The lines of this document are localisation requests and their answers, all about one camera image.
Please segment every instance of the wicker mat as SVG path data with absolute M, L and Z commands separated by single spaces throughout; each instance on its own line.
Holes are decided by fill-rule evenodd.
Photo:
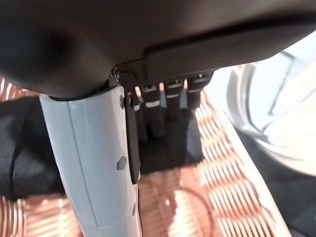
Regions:
M 28 93 L 4 83 L 2 101 Z M 204 92 L 195 116 L 204 160 L 141 177 L 143 236 L 289 237 L 267 186 L 232 125 Z M 66 197 L 36 196 L 17 202 L 0 197 L 0 237 L 17 236 L 78 237 L 82 233 Z

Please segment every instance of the black fabric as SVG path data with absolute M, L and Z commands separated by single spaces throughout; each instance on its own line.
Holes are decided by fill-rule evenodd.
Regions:
M 141 172 L 148 174 L 192 164 L 202 159 L 198 127 L 194 114 L 186 109 L 186 94 L 181 93 L 180 118 L 171 119 L 162 93 L 160 126 L 152 108 L 141 104 L 137 124 L 146 133 L 139 142 Z M 165 136 L 157 138 L 163 130 Z M 46 130 L 39 98 L 21 98 L 0 103 L 0 195 L 11 200 L 28 195 L 64 193 Z
M 63 192 L 38 98 L 0 104 L 0 194 Z
M 237 132 L 287 225 L 308 237 L 316 237 L 316 177 L 277 163 L 251 137 Z

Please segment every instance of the white plastic object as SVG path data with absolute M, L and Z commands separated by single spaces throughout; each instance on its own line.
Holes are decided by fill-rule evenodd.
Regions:
M 252 122 L 249 107 L 249 87 L 253 79 L 251 72 L 255 67 L 256 64 L 246 64 L 233 69 L 226 94 L 228 117 L 235 127 L 252 136 L 260 148 L 271 158 L 295 171 L 316 176 L 315 159 L 312 152 L 315 120 L 313 120 L 313 111 L 308 110 L 315 104 L 315 94 L 305 97 L 283 114 L 271 115 L 266 128 L 259 130 Z M 304 94 L 304 90 L 300 86 L 304 88 L 304 80 L 312 78 L 306 76 L 306 73 L 301 77 L 307 78 L 298 78 L 296 88 L 292 88 L 293 97 L 295 97 L 295 93 Z
M 122 96 L 121 86 L 76 101 L 40 96 L 61 179 L 86 237 L 142 236 Z

